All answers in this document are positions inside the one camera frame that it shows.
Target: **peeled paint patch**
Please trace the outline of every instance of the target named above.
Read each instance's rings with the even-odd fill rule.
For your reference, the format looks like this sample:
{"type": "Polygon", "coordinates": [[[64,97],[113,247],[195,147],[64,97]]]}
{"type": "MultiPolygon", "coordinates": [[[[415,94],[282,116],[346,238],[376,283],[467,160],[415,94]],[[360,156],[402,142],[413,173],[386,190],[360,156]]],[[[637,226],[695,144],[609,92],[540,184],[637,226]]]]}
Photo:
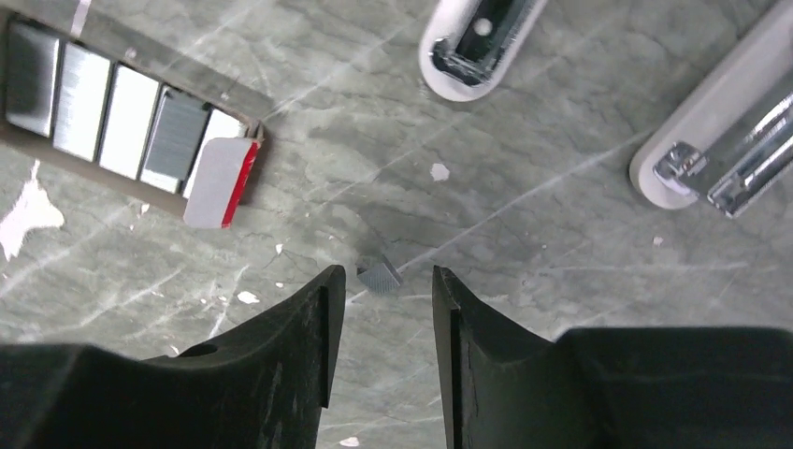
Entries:
{"type": "Polygon", "coordinates": [[[444,164],[433,164],[432,168],[429,169],[429,174],[432,175],[432,181],[435,182],[448,180],[451,173],[449,168],[446,168],[444,164]]]}
{"type": "Polygon", "coordinates": [[[64,215],[52,206],[47,192],[38,184],[39,164],[36,159],[30,171],[30,180],[22,187],[22,194],[11,212],[0,222],[0,245],[3,245],[6,260],[20,255],[29,231],[64,225],[64,215]]]}
{"type": "Polygon", "coordinates": [[[239,292],[237,299],[244,302],[245,304],[256,304],[259,302],[259,298],[251,292],[239,292]]]}
{"type": "Polygon", "coordinates": [[[361,445],[361,442],[355,437],[350,437],[346,440],[341,440],[339,444],[344,447],[358,447],[361,445]]]}

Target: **red strip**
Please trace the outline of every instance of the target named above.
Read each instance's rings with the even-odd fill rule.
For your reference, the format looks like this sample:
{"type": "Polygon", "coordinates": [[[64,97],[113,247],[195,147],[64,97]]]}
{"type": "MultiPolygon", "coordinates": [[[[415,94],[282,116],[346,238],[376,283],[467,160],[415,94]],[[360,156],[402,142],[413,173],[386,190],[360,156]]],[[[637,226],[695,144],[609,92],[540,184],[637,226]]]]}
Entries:
{"type": "Polygon", "coordinates": [[[237,176],[237,184],[234,185],[234,191],[231,193],[231,198],[228,200],[228,206],[225,208],[223,221],[221,227],[226,229],[231,225],[231,220],[234,218],[234,212],[237,211],[240,199],[242,199],[242,192],[245,190],[245,182],[248,181],[248,176],[251,174],[253,168],[253,161],[256,160],[256,154],[259,153],[259,142],[252,142],[248,153],[245,154],[245,159],[242,161],[242,168],[239,170],[237,176]]]}

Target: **white circle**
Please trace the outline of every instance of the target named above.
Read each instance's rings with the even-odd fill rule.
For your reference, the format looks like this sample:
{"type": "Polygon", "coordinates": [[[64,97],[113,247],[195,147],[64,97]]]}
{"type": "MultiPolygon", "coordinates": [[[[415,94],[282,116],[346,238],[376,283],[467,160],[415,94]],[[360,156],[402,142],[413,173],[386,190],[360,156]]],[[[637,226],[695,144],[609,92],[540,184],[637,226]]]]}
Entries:
{"type": "Polygon", "coordinates": [[[479,36],[487,36],[493,31],[493,23],[482,17],[473,23],[473,32],[479,36]]]}

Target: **striped block face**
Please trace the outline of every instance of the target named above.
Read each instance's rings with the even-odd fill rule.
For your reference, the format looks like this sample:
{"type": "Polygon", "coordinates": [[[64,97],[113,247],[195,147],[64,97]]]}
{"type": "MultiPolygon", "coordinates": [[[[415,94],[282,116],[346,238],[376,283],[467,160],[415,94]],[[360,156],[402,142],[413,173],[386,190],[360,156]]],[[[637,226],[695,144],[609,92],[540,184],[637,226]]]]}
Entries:
{"type": "Polygon", "coordinates": [[[7,29],[6,121],[130,181],[187,198],[185,223],[228,227],[258,122],[34,22],[7,29]]]}

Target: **paint fleck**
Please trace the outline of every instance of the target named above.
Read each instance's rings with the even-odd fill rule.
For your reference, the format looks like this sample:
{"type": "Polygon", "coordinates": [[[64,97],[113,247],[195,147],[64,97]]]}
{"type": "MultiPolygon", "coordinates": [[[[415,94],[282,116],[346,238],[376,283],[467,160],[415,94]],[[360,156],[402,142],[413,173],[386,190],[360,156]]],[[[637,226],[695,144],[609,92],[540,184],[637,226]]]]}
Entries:
{"type": "Polygon", "coordinates": [[[432,175],[432,181],[440,182],[448,180],[451,172],[444,164],[433,164],[429,174],[432,175]]]}
{"type": "Polygon", "coordinates": [[[259,298],[251,292],[239,292],[237,294],[237,299],[244,302],[245,304],[256,304],[259,302],[259,298]]]}
{"type": "Polygon", "coordinates": [[[361,445],[361,442],[356,437],[350,437],[346,440],[341,440],[339,444],[344,447],[358,447],[361,445]]]}
{"type": "Polygon", "coordinates": [[[38,159],[30,170],[30,180],[22,187],[22,194],[14,207],[0,222],[0,245],[6,260],[20,255],[20,249],[29,231],[47,227],[60,228],[64,215],[50,203],[47,192],[38,184],[38,159]]]}

